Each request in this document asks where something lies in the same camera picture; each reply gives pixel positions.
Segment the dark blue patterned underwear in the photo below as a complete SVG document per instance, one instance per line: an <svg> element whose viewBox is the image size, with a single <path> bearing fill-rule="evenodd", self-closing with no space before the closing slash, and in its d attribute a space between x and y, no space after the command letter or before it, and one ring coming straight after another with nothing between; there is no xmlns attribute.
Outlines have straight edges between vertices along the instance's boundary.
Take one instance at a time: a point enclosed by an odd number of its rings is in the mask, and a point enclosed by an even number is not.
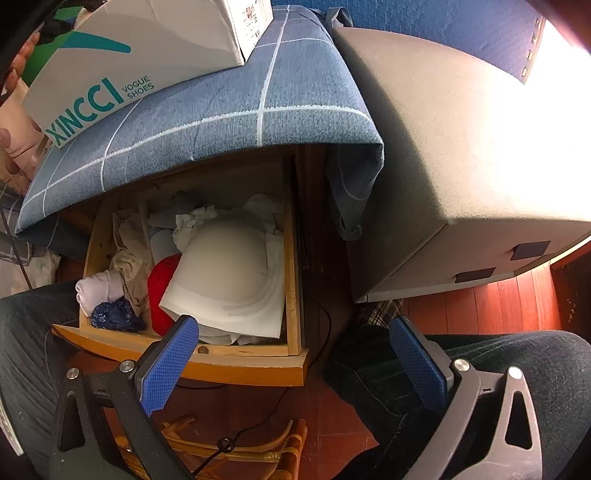
<svg viewBox="0 0 591 480"><path fill-rule="evenodd" d="M91 314L90 323L97 329L128 333L137 333L146 329L145 322L135 314L125 297L97 305Z"/></svg>

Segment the pale pink garment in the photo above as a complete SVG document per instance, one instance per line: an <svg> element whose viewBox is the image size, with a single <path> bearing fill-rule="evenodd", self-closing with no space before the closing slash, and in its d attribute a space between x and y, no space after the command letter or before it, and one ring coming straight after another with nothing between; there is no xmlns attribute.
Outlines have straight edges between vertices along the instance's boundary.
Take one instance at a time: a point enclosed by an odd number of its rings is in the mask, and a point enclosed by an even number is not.
<svg viewBox="0 0 591 480"><path fill-rule="evenodd" d="M88 318L101 303L111 303L124 296L123 280L116 270L106 270L79 280L75 291L76 300Z"/></svg>

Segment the red underwear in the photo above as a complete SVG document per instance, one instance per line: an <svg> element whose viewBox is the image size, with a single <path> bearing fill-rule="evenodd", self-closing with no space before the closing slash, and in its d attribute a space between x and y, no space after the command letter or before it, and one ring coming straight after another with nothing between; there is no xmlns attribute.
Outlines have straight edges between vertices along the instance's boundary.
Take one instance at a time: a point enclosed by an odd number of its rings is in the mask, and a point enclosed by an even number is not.
<svg viewBox="0 0 591 480"><path fill-rule="evenodd" d="M147 279L148 304L153 331L164 336L173 326L174 320L159 306L160 301L180 262L177 253L160 260L151 270Z"/></svg>

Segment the beige garment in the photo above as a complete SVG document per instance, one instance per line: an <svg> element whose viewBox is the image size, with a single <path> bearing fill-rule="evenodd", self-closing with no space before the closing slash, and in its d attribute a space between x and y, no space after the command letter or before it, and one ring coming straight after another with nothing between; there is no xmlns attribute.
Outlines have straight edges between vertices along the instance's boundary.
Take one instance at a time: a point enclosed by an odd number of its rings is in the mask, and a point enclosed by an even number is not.
<svg viewBox="0 0 591 480"><path fill-rule="evenodd" d="M153 267L149 242L137 210L115 212L112 222L115 254L110 268L120 274L124 296L134 313L141 317L148 308L147 279Z"/></svg>

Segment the white padded bra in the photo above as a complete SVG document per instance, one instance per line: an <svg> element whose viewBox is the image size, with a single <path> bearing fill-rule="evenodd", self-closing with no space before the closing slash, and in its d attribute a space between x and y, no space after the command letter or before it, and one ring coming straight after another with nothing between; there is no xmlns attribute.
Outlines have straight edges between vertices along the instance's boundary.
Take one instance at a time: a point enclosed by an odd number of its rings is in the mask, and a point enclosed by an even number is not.
<svg viewBox="0 0 591 480"><path fill-rule="evenodd" d="M160 301L229 334L280 338L284 310L283 236L252 212L235 209L197 227Z"/></svg>

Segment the plaid slipper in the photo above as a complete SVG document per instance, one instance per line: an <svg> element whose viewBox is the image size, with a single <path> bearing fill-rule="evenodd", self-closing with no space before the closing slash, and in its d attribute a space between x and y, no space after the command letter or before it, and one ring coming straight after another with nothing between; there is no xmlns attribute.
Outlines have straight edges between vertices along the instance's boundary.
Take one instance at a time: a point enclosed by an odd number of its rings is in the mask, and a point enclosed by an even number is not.
<svg viewBox="0 0 591 480"><path fill-rule="evenodd" d="M370 307L366 323L382 328L388 328L390 322L403 313L403 300L384 300Z"/></svg>

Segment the grey fabric storage box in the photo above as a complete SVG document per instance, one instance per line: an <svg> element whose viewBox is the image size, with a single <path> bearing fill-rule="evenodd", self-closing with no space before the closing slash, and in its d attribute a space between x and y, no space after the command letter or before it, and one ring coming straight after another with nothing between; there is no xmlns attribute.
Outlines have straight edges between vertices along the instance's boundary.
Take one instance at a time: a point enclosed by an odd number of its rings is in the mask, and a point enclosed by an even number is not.
<svg viewBox="0 0 591 480"><path fill-rule="evenodd" d="M384 142L349 246L353 299L524 273L590 234L590 151L510 74L413 36L335 30Z"/></svg>

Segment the blue checked cloth cover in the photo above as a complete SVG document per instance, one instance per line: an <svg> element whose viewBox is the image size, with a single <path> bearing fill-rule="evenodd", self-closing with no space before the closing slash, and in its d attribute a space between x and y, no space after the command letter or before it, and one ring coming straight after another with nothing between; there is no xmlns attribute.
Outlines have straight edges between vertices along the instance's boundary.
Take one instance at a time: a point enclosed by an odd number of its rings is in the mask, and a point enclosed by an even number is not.
<svg viewBox="0 0 591 480"><path fill-rule="evenodd" d="M342 237L361 220L384 165L384 143L322 20L280 5L245 66L154 93L52 150L22 203L32 238L57 212L141 178L226 153L332 144L329 183Z"/></svg>

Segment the white XINCCI shoe box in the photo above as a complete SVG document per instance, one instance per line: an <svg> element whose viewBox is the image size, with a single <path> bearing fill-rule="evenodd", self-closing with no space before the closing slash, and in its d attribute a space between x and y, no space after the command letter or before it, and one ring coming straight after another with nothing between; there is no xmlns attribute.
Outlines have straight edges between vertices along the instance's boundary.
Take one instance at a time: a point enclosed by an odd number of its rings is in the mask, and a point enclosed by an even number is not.
<svg viewBox="0 0 591 480"><path fill-rule="evenodd" d="M272 22L269 1L108 1L66 36L23 108L61 148L134 101L245 65Z"/></svg>

